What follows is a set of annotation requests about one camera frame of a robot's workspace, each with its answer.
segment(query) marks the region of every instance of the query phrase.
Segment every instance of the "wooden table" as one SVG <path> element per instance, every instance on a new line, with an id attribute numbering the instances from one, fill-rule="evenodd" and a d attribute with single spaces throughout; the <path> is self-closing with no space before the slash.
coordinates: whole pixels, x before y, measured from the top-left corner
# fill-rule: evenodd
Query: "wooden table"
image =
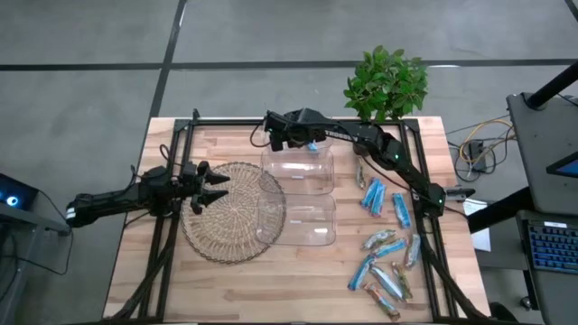
<path id="1" fill-rule="evenodd" d="M 424 152 L 433 182 L 454 186 L 452 159 L 440 117 L 418 117 Z M 140 173 L 165 160 L 158 151 L 160 144 L 169 145 L 173 118 L 154 118 L 148 129 Z M 252 126 L 196 126 L 191 158 L 207 160 L 211 166 L 228 162 L 259 165 L 263 149 L 248 141 Z M 384 129 L 394 136 L 393 126 Z M 410 135 L 414 164 L 418 165 L 415 142 Z M 382 218 L 372 218 L 359 206 L 364 192 L 355 183 L 356 158 L 351 144 L 335 140 L 331 147 L 335 162 L 335 190 L 331 193 L 337 205 L 337 239 L 330 246 L 271 246 L 258 258 L 240 265 L 220 265 L 197 255 L 182 231 L 172 264 L 171 285 L 165 313 L 166 321 L 359 321 L 388 322 L 389 318 L 363 290 L 351 292 L 347 283 L 367 252 L 359 250 L 362 242 L 383 228 L 398 230 L 409 237 L 411 231 L 399 229 L 393 204 L 384 206 Z M 375 173 L 366 166 L 367 176 Z M 387 172 L 394 181 L 403 183 L 394 172 Z M 405 190 L 387 183 L 387 197 Z M 449 203 L 461 209 L 458 203 Z M 131 213 L 128 219 L 141 212 Z M 440 224 L 450 272 L 457 284 L 485 314 L 489 314 L 480 269 L 474 254 L 470 231 L 464 218 L 446 211 Z M 141 218 L 125 230 L 110 284 L 104 316 L 114 314 L 133 293 L 145 275 L 146 263 L 154 230 L 153 218 Z M 391 273 L 391 261 L 402 261 L 403 251 L 381 258 L 378 262 Z M 431 321 L 431 312 L 424 283 L 421 261 L 408 273 L 414 299 L 395 303 L 401 312 L 400 321 Z M 447 315 L 441 281 L 435 276 L 436 291 L 442 315 Z M 154 293 L 152 303 L 156 303 Z"/>

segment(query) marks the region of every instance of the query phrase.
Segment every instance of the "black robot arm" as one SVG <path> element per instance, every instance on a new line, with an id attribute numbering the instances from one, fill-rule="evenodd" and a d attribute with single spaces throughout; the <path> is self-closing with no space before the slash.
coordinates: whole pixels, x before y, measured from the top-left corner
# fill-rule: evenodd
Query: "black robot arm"
<path id="1" fill-rule="evenodd" d="M 80 194 L 67 206 L 66 221 L 71 227 L 83 227 L 98 218 L 147 209 L 152 216 L 164 217 L 178 210 L 182 200 L 191 198 L 194 213 L 228 194 L 226 190 L 204 189 L 205 182 L 219 184 L 229 181 L 225 175 L 212 172 L 208 162 L 199 166 L 188 162 L 181 176 L 172 176 L 165 167 L 158 166 L 145 172 L 141 181 L 123 190 L 89 195 Z"/>
<path id="2" fill-rule="evenodd" d="M 289 148 L 301 147 L 324 141 L 327 136 L 359 144 L 381 168 L 397 172 L 418 193 L 424 214 L 430 217 L 443 214 L 443 188 L 429 182 L 413 166 L 402 143 L 379 126 L 359 121 L 336 122 L 318 111 L 302 108 L 285 115 L 267 112 L 265 129 L 273 151 L 283 150 L 284 142 Z"/>

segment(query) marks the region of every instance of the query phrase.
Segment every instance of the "woven basket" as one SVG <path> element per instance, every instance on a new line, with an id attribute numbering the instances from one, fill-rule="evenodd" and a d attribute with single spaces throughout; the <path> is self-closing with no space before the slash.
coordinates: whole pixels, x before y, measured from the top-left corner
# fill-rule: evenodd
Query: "woven basket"
<path id="1" fill-rule="evenodd" d="M 191 199 L 182 204 L 181 223 L 192 248 L 209 261 L 236 264 L 264 253 L 269 245 L 256 239 L 258 223 L 257 200 L 261 188 L 283 194 L 273 176 L 261 172 L 258 166 L 245 162 L 230 162 L 213 169 L 227 175 L 230 181 L 206 185 L 208 190 L 228 190 L 228 195 L 216 200 L 200 215 L 191 209 Z M 267 226 L 281 234 L 285 213 L 267 218 Z"/>

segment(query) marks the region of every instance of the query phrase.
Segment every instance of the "wire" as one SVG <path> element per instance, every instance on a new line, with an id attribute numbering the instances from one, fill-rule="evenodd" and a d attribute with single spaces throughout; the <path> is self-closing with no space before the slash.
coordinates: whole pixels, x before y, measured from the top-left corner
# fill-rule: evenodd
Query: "wire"
<path id="1" fill-rule="evenodd" d="M 509 114 L 506 114 L 506 115 L 504 115 L 504 116 L 498 116 L 498 117 L 496 117 L 496 118 L 492 118 L 492 119 L 489 119 L 489 120 L 487 120 L 487 121 L 480 122 L 480 123 L 475 124 L 475 125 L 469 125 L 469 126 L 465 126 L 465 127 L 459 128 L 459 129 L 457 129 L 457 130 L 450 131 L 450 132 L 446 133 L 445 135 L 452 135 L 452 134 L 454 134 L 454 133 L 457 133 L 457 132 L 460 132 L 460 131 L 463 131 L 463 130 L 471 129 L 471 128 L 476 127 L 476 126 L 478 126 L 478 125 L 480 125 L 480 124 L 488 123 L 488 122 L 491 122 L 491 121 L 494 121 L 494 120 L 497 120 L 497 119 L 501 119 L 501 118 L 505 118 L 505 117 L 508 117 L 508 116 L 509 116 Z"/>
<path id="2" fill-rule="evenodd" d="M 61 216 L 62 221 L 64 221 L 66 223 L 66 218 L 64 218 L 64 215 L 62 214 L 62 212 L 56 207 L 56 204 L 54 204 L 51 197 L 49 197 L 48 194 L 46 194 L 46 192 L 44 192 L 43 190 L 38 190 L 38 191 L 52 204 L 52 207 L 54 208 L 54 210 L 56 212 L 58 212 L 58 214 Z M 69 271 L 70 256 L 72 255 L 72 246 L 74 245 L 74 233 L 72 232 L 72 227 L 70 227 L 70 226 L 69 226 L 69 235 L 70 235 L 69 252 L 67 253 L 66 264 L 64 266 L 64 271 L 62 271 L 62 272 L 55 271 L 48 266 L 40 265 L 34 261 L 30 261 L 28 259 L 18 257 L 17 255 L 15 255 L 14 257 L 16 257 L 20 261 L 24 261 L 24 262 L 30 263 L 32 265 L 38 266 L 44 270 L 47 270 L 49 272 L 56 274 L 56 275 L 65 275 Z"/>
<path id="3" fill-rule="evenodd" d="M 134 218 L 134 219 L 131 219 L 131 220 L 127 221 L 127 222 L 125 223 L 125 225 L 123 226 L 123 228 L 128 227 L 128 225 L 130 225 L 130 224 L 132 224 L 133 222 L 137 221 L 138 219 L 146 216 L 147 214 L 149 214 L 148 211 L 146 211 L 145 213 L 143 213 L 142 215 L 140 215 L 140 216 L 138 216 L 138 217 L 136 217 L 136 218 Z"/>
<path id="4" fill-rule="evenodd" d="M 503 125 L 507 125 L 508 127 L 512 127 L 512 124 L 510 124 L 510 123 L 508 123 L 508 122 L 506 122 L 506 121 L 504 121 L 504 120 L 501 120 L 501 119 L 492 120 L 492 121 L 490 121 L 490 122 L 484 122 L 484 123 L 481 123 L 481 124 L 479 124 L 478 126 L 476 126 L 476 128 L 473 129 L 473 131 L 471 131 L 470 135 L 468 135 L 468 137 L 466 137 L 466 140 L 464 141 L 464 143 L 468 143 L 468 142 L 472 139 L 472 137 L 473 137 L 478 131 L 481 130 L 482 127 L 484 127 L 484 126 L 486 126 L 486 125 L 494 124 L 494 123 L 500 123 L 500 124 L 503 124 Z M 483 153 L 481 153 L 476 160 L 473 160 L 473 159 L 464 157 L 464 153 L 463 153 L 463 148 L 464 148 L 464 147 L 465 147 L 465 145 L 461 144 L 461 146 L 460 146 L 460 158 L 461 158 L 462 160 L 464 160 L 465 162 L 467 162 L 467 163 L 472 163 L 473 165 L 475 165 L 483 156 L 485 156 L 485 155 L 488 153 L 488 150 L 486 150 L 486 151 L 484 151 Z"/>
<path id="5" fill-rule="evenodd" d="M 265 117 L 263 117 L 263 121 L 261 123 L 258 123 L 257 125 L 255 125 L 255 128 L 253 129 L 253 132 L 251 132 L 251 136 L 249 136 L 249 142 L 251 143 L 251 145 L 253 145 L 255 148 L 265 148 L 266 146 L 270 145 L 271 142 L 269 141 L 266 144 L 255 144 L 253 142 L 253 136 L 255 135 L 256 130 L 266 121 L 267 117 L 269 115 L 265 115 Z"/>
<path id="6" fill-rule="evenodd" d="M 172 163 L 172 164 L 175 164 L 175 165 L 177 165 L 177 166 L 179 166 L 179 167 L 182 167 L 182 165 L 181 165 L 180 163 L 174 162 L 173 160 L 171 160 L 171 158 L 169 158 L 169 153 L 170 153 L 171 151 L 169 150 L 169 147 L 166 146 L 166 144 L 161 144 L 161 145 L 159 145 L 159 150 L 161 151 L 161 156 L 162 156 L 167 162 Z"/>
<path id="7" fill-rule="evenodd" d="M 479 174 L 479 173 L 476 173 L 476 176 L 477 176 L 477 177 L 476 177 L 475 179 L 473 179 L 473 180 L 468 180 L 468 179 L 466 179 L 466 178 L 463 178 L 463 177 L 458 173 L 458 171 L 460 171 L 460 172 L 471 172 L 471 171 L 466 171 L 466 170 L 458 170 L 457 165 L 458 165 L 458 161 L 459 161 L 459 160 L 460 160 L 460 156 L 459 156 L 459 155 L 456 155 L 456 156 L 455 156 L 455 160 L 453 160 L 453 169 L 455 170 L 455 175 L 458 176 L 458 178 L 459 178 L 460 180 L 465 181 L 465 182 L 475 182 L 475 181 L 477 181 L 477 180 L 480 178 L 480 174 Z"/>
<path id="8" fill-rule="evenodd" d="M 558 96 L 560 96 L 560 98 L 562 98 L 563 100 L 567 101 L 568 103 L 570 103 L 570 104 L 572 104 L 572 105 L 574 105 L 574 106 L 578 107 L 578 103 L 576 103 L 576 102 L 573 102 L 573 101 L 572 101 L 572 100 L 570 100 L 569 98 L 566 98 L 566 97 L 564 97 L 564 96 L 560 95 L 559 93 L 558 93 Z"/>

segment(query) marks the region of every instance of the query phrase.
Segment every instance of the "blue snack wrapper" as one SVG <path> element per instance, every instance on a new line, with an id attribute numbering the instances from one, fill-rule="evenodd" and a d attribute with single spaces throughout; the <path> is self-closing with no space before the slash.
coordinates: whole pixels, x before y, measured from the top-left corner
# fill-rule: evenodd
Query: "blue snack wrapper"
<path id="1" fill-rule="evenodd" d="M 406 202 L 404 201 L 404 196 L 401 193 L 394 193 L 394 206 L 396 208 L 396 215 L 399 219 L 399 224 L 402 229 L 407 229 L 412 226 L 412 219 L 409 218 L 409 212 L 407 211 Z"/>
<path id="2" fill-rule="evenodd" d="M 405 238 L 399 238 L 395 242 L 391 244 L 384 244 L 374 250 L 371 251 L 371 254 L 377 258 L 383 257 L 389 253 L 393 253 L 400 249 L 404 249 L 407 247 L 407 240 Z"/>
<path id="3" fill-rule="evenodd" d="M 379 292 L 376 283 L 368 283 L 364 286 L 364 289 L 371 295 L 371 297 L 373 297 L 373 299 L 378 303 L 379 308 L 381 308 L 381 310 L 384 311 L 392 321 L 399 320 L 399 311 L 397 311 L 396 307 L 388 302 L 386 297 Z"/>
<path id="4" fill-rule="evenodd" d="M 371 205 L 371 217 L 379 218 L 381 217 L 381 210 L 383 209 L 383 201 L 386 198 L 386 185 L 379 183 L 378 190 L 376 191 L 376 196 L 373 198 L 373 204 Z"/>
<path id="5" fill-rule="evenodd" d="M 372 265 L 369 268 L 369 271 L 378 279 L 379 284 L 386 289 L 387 293 L 389 293 L 392 297 L 394 297 L 397 301 L 402 302 L 404 300 L 404 293 L 401 291 L 399 286 L 391 278 L 387 275 L 382 269 L 379 267 Z"/>
<path id="6" fill-rule="evenodd" d="M 315 142 L 307 144 L 307 148 L 309 148 L 309 151 L 317 153 L 317 144 Z"/>
<path id="7" fill-rule="evenodd" d="M 369 267 L 375 262 L 375 257 L 372 255 L 368 255 L 359 266 L 358 270 L 355 272 L 353 277 L 350 280 L 350 283 L 347 285 L 347 288 L 356 291 L 363 282 L 363 278 L 365 274 L 368 273 Z"/>
<path id="8" fill-rule="evenodd" d="M 374 247 L 374 245 L 376 245 L 378 242 L 383 242 L 389 239 L 392 239 L 393 236 L 396 235 L 396 231 L 395 230 L 381 230 L 378 231 L 377 233 L 371 235 L 368 240 L 365 241 L 365 243 L 363 243 L 363 246 L 361 247 L 362 250 L 365 249 L 371 249 Z"/>
<path id="9" fill-rule="evenodd" d="M 418 235 L 412 235 L 412 245 L 406 252 L 406 269 L 411 270 L 414 267 L 417 257 L 419 256 L 419 246 L 422 244 L 422 238 Z"/>
<path id="10" fill-rule="evenodd" d="M 361 207 L 363 209 L 369 209 L 369 206 L 371 205 L 371 201 L 376 196 L 376 192 L 378 191 L 379 184 L 381 184 L 381 181 L 378 178 L 376 178 L 376 177 L 371 178 L 371 182 L 369 183 L 368 191 L 365 192 L 365 197 L 363 198 L 363 200 L 360 203 Z"/>

